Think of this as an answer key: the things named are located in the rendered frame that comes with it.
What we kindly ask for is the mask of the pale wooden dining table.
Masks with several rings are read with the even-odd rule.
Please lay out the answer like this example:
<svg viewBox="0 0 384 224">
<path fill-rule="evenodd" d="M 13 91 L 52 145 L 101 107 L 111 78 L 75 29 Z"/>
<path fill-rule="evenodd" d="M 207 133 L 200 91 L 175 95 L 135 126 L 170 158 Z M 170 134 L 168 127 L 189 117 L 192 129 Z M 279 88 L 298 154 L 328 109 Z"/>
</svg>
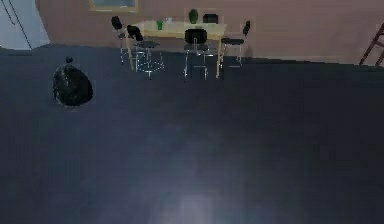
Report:
<svg viewBox="0 0 384 224">
<path fill-rule="evenodd" d="M 207 31 L 207 39 L 218 42 L 217 47 L 217 62 L 216 62 L 216 78 L 220 77 L 220 63 L 222 56 L 222 41 L 226 31 L 226 24 L 216 23 L 196 23 L 174 21 L 163 24 L 163 29 L 157 29 L 157 23 L 154 20 L 141 21 L 136 23 L 136 26 L 141 30 L 142 34 L 146 37 L 160 37 L 160 38 L 184 38 L 185 31 L 192 28 L 202 28 Z"/>
</svg>

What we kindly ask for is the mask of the black garbage bag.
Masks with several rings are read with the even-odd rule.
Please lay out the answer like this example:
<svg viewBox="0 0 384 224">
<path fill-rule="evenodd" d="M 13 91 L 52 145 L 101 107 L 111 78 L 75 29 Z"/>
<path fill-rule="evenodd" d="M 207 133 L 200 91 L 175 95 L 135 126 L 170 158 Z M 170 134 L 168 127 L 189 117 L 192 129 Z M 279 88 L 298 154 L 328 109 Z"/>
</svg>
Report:
<svg viewBox="0 0 384 224">
<path fill-rule="evenodd" d="M 88 76 L 73 65 L 74 59 L 65 58 L 52 76 L 53 98 L 64 106 L 77 107 L 93 98 L 93 86 Z"/>
</svg>

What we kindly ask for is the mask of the reddish brown wooden ladder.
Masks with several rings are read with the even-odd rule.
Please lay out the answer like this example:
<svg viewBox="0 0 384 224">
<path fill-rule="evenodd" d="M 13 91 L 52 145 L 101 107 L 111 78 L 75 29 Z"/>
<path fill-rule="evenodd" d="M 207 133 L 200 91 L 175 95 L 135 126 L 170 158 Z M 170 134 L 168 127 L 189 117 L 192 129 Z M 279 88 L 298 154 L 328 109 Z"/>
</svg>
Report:
<svg viewBox="0 0 384 224">
<path fill-rule="evenodd" d="M 370 55 L 371 51 L 375 46 L 381 47 L 382 52 L 380 56 L 378 57 L 377 61 L 375 62 L 376 66 L 380 66 L 381 63 L 384 61 L 384 42 L 380 41 L 380 38 L 384 36 L 384 22 L 381 24 L 380 28 L 377 30 L 375 36 L 373 37 L 372 41 L 370 42 L 369 46 L 365 50 L 363 56 L 361 57 L 359 64 L 363 65 Z"/>
</svg>

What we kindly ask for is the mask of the white fridge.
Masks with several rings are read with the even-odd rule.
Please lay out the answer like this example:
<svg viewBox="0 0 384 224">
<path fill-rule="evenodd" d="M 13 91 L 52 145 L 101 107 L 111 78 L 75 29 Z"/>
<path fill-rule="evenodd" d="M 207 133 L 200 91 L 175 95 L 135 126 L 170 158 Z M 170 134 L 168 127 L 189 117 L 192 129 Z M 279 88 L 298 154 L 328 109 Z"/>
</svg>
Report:
<svg viewBox="0 0 384 224">
<path fill-rule="evenodd" d="M 32 50 L 50 43 L 36 0 L 4 0 L 15 21 L 12 25 L 0 3 L 0 47 Z"/>
</svg>

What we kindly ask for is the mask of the framed wall picture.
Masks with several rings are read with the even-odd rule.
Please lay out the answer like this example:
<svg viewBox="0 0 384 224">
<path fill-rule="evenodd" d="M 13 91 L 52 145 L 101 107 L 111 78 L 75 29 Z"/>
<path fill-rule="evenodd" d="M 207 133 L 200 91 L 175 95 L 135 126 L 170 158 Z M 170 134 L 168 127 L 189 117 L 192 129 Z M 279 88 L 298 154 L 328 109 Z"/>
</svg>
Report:
<svg viewBox="0 0 384 224">
<path fill-rule="evenodd" d="M 139 11 L 138 0 L 89 0 L 89 10 L 95 12 L 127 12 Z"/>
</svg>

